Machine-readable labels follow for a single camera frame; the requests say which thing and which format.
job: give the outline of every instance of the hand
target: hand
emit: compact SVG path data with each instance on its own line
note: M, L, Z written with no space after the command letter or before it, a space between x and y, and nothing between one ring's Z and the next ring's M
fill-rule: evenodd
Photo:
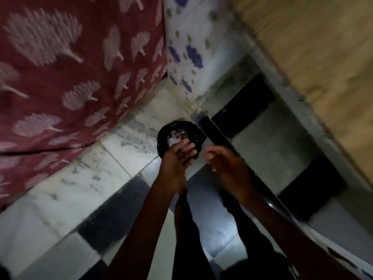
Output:
M185 185L185 170L194 163L192 157L197 154L194 148L195 144L189 143L186 138L172 145L163 155L157 179L162 181L161 184L167 184L174 193Z
M249 199L258 198L245 161L232 150L224 146L207 146L206 161L223 180L226 189L241 204Z

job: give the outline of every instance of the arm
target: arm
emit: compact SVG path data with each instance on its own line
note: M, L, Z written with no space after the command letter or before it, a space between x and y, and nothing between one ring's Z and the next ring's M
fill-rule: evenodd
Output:
M242 158L225 147L209 146L206 159L221 176L227 190L268 230L302 279L358 279L264 202L251 185Z
M158 177L145 198L135 222L104 279L147 279L168 207L174 194L185 184L185 170L197 154L188 139L170 147L165 153Z

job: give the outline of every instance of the dark pants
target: dark pants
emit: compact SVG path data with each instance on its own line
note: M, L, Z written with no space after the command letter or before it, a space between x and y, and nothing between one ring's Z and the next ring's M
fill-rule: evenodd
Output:
M200 233L194 223L186 193L175 206L176 250L173 280L215 280L214 273L202 250ZM223 271L221 279L265 279L283 277L294 279L289 272L288 260L273 250L271 242L259 231L240 207L231 210L238 234L245 245L248 258Z

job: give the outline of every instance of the forearm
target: forearm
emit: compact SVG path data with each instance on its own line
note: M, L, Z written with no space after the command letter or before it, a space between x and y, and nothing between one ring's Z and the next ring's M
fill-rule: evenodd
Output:
M105 279L146 279L174 193L157 178Z
M243 205L271 234L302 279L357 279L262 199L245 198Z

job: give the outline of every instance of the blue spot pattern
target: blue spot pattern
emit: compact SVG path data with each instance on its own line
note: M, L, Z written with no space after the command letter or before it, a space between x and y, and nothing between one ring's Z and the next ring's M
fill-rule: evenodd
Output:
M171 55L172 57L174 58L174 60L179 63L180 62L180 56L178 54L178 52L176 52L175 48L172 47L172 46L169 46L168 49L170 50L171 52Z
M178 85L178 83L176 82L176 80L173 78L172 75L169 75L168 77L172 80L173 84Z
M180 6L180 7L185 7L187 5L188 0L175 0L175 2Z
M184 87L187 91L192 92L192 88L190 87L190 85L185 80L181 80L181 83L184 85Z
M186 50L188 52L188 57L189 59L192 60L194 66L199 69L202 69L203 68L202 58L201 58L201 55L198 54L197 49L188 45L186 47Z

